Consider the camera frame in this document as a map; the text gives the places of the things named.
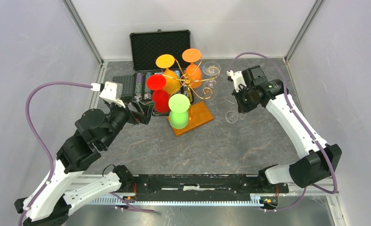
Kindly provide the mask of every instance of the case lid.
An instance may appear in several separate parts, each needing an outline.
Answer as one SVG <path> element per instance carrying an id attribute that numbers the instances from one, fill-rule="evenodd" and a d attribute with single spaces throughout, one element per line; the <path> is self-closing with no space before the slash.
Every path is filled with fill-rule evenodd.
<path id="1" fill-rule="evenodd" d="M 156 66 L 156 59 L 163 54 L 170 54 L 186 68 L 189 63 L 182 59 L 182 53 L 191 47 L 190 31 L 131 33 L 131 51 L 134 70 L 161 70 Z M 178 69 L 174 63 L 172 69 Z"/>

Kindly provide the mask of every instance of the white wall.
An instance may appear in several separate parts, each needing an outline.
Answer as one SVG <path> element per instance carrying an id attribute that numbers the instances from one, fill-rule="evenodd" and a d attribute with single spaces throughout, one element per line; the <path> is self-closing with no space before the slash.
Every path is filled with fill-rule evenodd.
<path id="1" fill-rule="evenodd" d="M 290 69 L 308 120 L 342 148 L 350 225 L 371 226 L 371 1 L 325 1 Z"/>
<path id="2" fill-rule="evenodd" d="M 314 0 L 73 0 L 104 59 L 131 59 L 132 32 L 191 31 L 205 58 L 283 57 Z"/>
<path id="3" fill-rule="evenodd" d="M 60 0 L 0 0 L 0 226 L 17 225 L 17 198 L 30 195 L 49 162 L 25 119 L 25 101 L 49 81 L 90 84 L 98 64 Z M 91 92 L 48 87 L 30 113 L 52 155 L 75 130 Z"/>

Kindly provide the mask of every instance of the wooden block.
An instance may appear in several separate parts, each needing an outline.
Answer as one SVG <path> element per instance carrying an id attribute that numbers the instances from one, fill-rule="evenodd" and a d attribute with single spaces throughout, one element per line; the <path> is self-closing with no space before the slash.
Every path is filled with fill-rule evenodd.
<path id="1" fill-rule="evenodd" d="M 210 113 L 209 109 L 207 108 L 206 104 L 203 101 L 191 106 L 191 115 L 192 120 L 188 121 L 188 125 L 185 128 L 174 129 L 172 127 L 174 134 L 176 136 L 180 136 L 188 131 L 195 129 L 196 127 L 199 127 L 213 120 L 212 114 Z"/>

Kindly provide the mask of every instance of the black wire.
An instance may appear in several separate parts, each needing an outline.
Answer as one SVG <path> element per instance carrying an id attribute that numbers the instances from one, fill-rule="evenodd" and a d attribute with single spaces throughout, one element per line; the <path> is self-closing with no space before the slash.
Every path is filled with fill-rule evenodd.
<path id="1" fill-rule="evenodd" d="M 102 176 L 103 176 L 103 177 L 105 176 L 105 175 L 103 175 L 103 174 L 105 173 L 105 170 L 106 170 L 109 166 L 113 166 L 114 168 L 116 168 L 116 166 L 113 165 L 113 164 L 109 164 L 109 165 L 107 165 L 107 166 L 103 169 L 103 171 L 102 171 Z"/>

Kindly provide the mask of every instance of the robotic arm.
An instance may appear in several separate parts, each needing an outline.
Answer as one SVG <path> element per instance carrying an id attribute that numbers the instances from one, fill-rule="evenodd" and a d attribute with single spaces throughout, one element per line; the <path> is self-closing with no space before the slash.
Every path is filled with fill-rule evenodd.
<path id="1" fill-rule="evenodd" d="M 295 183 L 305 188 L 330 176 L 329 167 L 315 142 L 318 141 L 322 147 L 325 147 L 324 151 L 334 170 L 341 157 L 341 149 L 337 144 L 329 145 L 317 134 L 296 107 L 292 96 L 284 93 L 281 80 L 268 81 L 260 66 L 235 73 L 228 71 L 227 75 L 228 80 L 234 84 L 232 94 L 237 100 L 238 112 L 250 112 L 259 104 L 266 108 L 284 128 L 300 158 L 291 165 L 275 165 L 260 170 L 259 177 L 264 185 Z M 291 106 L 288 106 L 285 95 L 288 96 Z M 310 131 L 315 134 L 315 140 L 310 137 L 292 110 L 296 111 Z"/>
<path id="2" fill-rule="evenodd" d="M 110 113 L 100 109 L 87 110 L 75 122 L 77 130 L 69 137 L 57 153 L 55 171 L 50 181 L 44 178 L 28 198 L 18 199 L 15 207 L 18 213 L 27 210 L 24 226 L 62 225 L 76 210 L 93 199 L 119 189 L 132 186 L 133 176 L 125 166 L 117 166 L 103 178 L 81 189 L 65 192 L 68 186 L 88 167 L 101 157 L 126 123 L 148 124 L 154 102 L 132 101 L 137 111 L 131 111 L 120 100 L 122 84 L 106 82 L 92 84 L 93 91 L 101 91 L 100 97 L 108 105 Z M 29 208 L 30 200 L 45 185 L 44 190 Z"/>

